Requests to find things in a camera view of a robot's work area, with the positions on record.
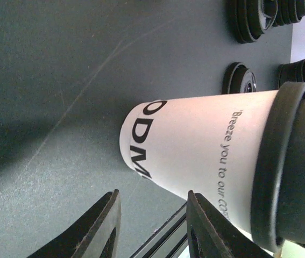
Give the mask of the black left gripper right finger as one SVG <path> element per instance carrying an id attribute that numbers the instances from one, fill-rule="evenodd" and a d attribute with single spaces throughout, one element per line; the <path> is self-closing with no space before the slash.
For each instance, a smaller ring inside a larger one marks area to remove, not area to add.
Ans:
<path id="1" fill-rule="evenodd" d="M 186 221 L 190 257 L 272 257 L 200 193 L 188 192 Z"/>

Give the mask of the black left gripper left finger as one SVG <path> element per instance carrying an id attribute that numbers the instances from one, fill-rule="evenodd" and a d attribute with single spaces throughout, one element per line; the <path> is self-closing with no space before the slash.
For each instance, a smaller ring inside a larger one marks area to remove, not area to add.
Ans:
<path id="1" fill-rule="evenodd" d="M 120 219 L 120 194 L 115 189 L 29 257 L 115 257 Z"/>

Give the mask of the single white paper cup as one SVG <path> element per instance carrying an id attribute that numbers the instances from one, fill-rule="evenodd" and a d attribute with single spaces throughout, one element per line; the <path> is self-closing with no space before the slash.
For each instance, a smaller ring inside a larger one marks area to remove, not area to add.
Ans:
<path id="1" fill-rule="evenodd" d="M 249 232 L 258 153 L 276 95 L 272 90 L 139 104 L 120 130 L 123 160 L 183 199 L 189 191 L 202 194 Z"/>

